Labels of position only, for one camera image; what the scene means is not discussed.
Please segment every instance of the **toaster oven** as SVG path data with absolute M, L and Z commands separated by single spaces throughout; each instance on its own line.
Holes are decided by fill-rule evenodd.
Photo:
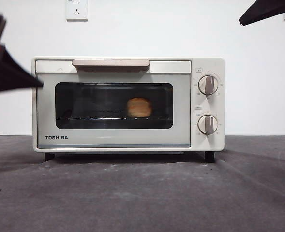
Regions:
M 224 148 L 221 58 L 35 57 L 33 148 L 55 153 Z

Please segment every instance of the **bread roll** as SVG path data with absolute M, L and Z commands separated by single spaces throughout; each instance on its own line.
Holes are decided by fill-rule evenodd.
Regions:
M 149 117 L 152 113 L 151 102 L 145 98 L 132 98 L 127 101 L 129 117 Z

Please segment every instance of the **wooden handle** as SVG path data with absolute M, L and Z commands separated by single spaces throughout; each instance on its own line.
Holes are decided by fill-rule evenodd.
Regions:
M 147 71 L 148 60 L 143 59 L 74 59 L 72 64 L 78 70 L 86 72 L 140 72 Z

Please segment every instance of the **oven window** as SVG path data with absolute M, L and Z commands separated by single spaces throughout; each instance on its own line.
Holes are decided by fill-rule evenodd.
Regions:
M 55 86 L 60 129 L 169 129 L 173 87 L 169 83 L 72 83 Z

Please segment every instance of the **control knob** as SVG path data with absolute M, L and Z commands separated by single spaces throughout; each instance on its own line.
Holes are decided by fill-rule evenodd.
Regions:
M 200 92 L 206 96 L 212 95 L 218 90 L 218 80 L 213 75 L 205 75 L 198 82 Z
M 218 122 L 215 117 L 211 115 L 205 115 L 199 119 L 198 128 L 203 134 L 210 135 L 215 133 L 218 129 Z

